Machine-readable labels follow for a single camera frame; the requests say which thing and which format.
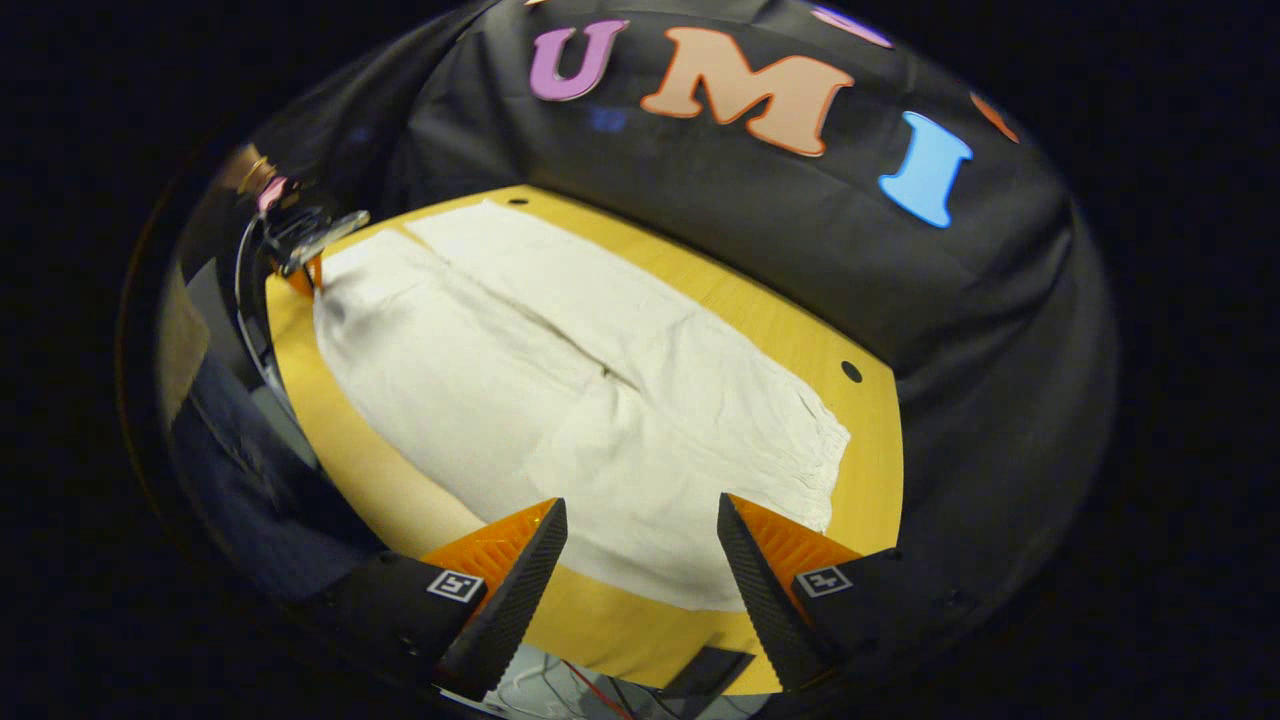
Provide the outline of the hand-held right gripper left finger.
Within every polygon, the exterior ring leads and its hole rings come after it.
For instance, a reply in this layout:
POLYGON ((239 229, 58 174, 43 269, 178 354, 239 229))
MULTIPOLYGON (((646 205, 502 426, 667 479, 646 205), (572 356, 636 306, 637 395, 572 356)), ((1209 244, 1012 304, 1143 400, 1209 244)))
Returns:
POLYGON ((384 551, 305 601, 305 625, 412 691, 481 701, 522 644, 568 534, 547 498, 420 557, 384 551))

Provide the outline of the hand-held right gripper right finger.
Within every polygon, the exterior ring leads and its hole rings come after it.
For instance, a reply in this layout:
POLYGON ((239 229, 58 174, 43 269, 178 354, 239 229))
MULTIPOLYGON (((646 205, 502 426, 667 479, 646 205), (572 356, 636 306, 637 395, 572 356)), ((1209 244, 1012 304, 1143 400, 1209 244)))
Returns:
POLYGON ((737 495, 721 495, 716 529, 787 693, 909 671, 959 635, 978 605, 919 553, 859 553, 737 495))

